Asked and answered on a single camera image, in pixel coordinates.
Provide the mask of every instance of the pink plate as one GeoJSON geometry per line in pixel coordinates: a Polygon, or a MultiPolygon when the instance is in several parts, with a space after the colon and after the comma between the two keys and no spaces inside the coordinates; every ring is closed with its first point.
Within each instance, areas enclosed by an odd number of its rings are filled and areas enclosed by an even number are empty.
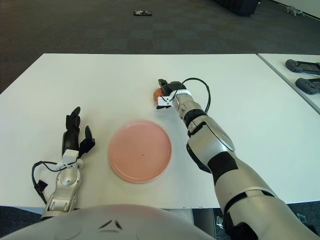
{"type": "Polygon", "coordinates": [[[138,120],[122,126],[112,137],[108,158],[113,171],[132,183],[156,179],[171,158],[167,133],[152,121],[138,120]]]}

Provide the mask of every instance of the logo on robot head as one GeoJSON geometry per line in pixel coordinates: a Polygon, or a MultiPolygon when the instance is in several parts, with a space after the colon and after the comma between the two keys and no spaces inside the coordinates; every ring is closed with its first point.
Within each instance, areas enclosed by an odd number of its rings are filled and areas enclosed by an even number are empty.
{"type": "Polygon", "coordinates": [[[105,224],[103,224],[101,227],[98,228],[99,232],[104,233],[119,233],[122,230],[122,227],[120,223],[115,220],[109,220],[105,224]]]}

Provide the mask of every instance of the white bracket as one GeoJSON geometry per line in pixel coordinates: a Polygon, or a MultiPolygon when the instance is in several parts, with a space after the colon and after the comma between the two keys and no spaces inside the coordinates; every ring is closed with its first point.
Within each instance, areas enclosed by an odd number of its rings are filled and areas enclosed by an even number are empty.
{"type": "Polygon", "coordinates": [[[79,155],[79,151],[67,149],[65,150],[62,161],[56,164],[56,169],[60,170],[62,168],[74,168],[77,167],[77,158],[79,155]]]}
{"type": "Polygon", "coordinates": [[[172,99],[174,96],[179,94],[188,94],[191,96],[191,92],[186,89],[176,90],[171,92],[169,96],[158,96],[158,106],[173,106],[172,99]]]}

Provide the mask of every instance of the white table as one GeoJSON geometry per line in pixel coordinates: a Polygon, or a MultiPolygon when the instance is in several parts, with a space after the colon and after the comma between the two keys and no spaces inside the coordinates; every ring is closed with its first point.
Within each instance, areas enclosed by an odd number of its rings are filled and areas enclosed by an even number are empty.
{"type": "Polygon", "coordinates": [[[286,61],[292,59],[300,62],[319,63],[319,55],[298,55],[298,54],[259,54],[259,56],[283,79],[285,80],[304,100],[306,100],[320,114],[320,94],[305,94],[296,86],[299,78],[318,79],[320,76],[305,73],[295,73],[286,67],[286,61]]]}
{"type": "MultiPolygon", "coordinates": [[[[212,177],[186,151],[187,129],[173,108],[156,110],[158,79],[205,80],[209,115],[229,134],[237,155],[287,203],[320,200],[320,116],[255,54],[44,54],[0,95],[0,205],[43,207],[31,181],[37,161],[61,159],[65,118],[81,106],[80,141],[89,125],[96,146],[84,155],[77,208],[140,204],[165,209],[219,207],[212,177]],[[108,143],[130,121],[160,124],[171,161],[157,179],[126,182],[111,169],[108,143]]],[[[187,88],[202,106],[205,87],[187,88]]],[[[55,173],[36,176],[54,189],[55,173]]]]}

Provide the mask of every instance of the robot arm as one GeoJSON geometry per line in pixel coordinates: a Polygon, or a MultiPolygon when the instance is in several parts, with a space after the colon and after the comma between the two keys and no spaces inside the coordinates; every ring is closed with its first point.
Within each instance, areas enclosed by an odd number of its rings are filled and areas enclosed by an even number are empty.
{"type": "Polygon", "coordinates": [[[162,79],[159,84],[169,97],[158,97],[158,108],[173,106],[185,123],[190,137],[187,151],[201,170],[212,174],[224,229],[231,239],[318,239],[265,181],[237,158],[229,136],[183,84],[162,79]]]}

